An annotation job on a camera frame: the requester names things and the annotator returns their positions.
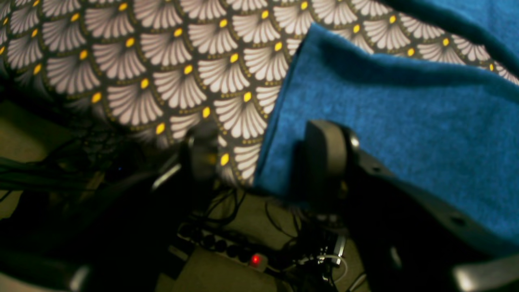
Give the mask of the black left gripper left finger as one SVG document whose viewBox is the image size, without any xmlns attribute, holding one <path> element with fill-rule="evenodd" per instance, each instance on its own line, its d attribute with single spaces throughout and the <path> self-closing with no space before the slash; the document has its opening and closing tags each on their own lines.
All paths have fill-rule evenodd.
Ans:
<svg viewBox="0 0 519 292">
<path fill-rule="evenodd" d="M 1 244 L 2 292 L 152 292 L 167 230 L 206 201 L 218 127 L 198 124 L 143 170 Z"/>
</svg>

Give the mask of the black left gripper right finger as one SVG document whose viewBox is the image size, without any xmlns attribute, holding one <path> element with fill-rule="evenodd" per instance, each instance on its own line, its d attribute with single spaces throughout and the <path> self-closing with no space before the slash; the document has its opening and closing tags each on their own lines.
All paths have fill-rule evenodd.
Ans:
<svg viewBox="0 0 519 292">
<path fill-rule="evenodd" d="M 307 121 L 301 156 L 310 207 L 344 219 L 373 292 L 517 292 L 517 245 L 395 177 L 350 128 Z"/>
</svg>

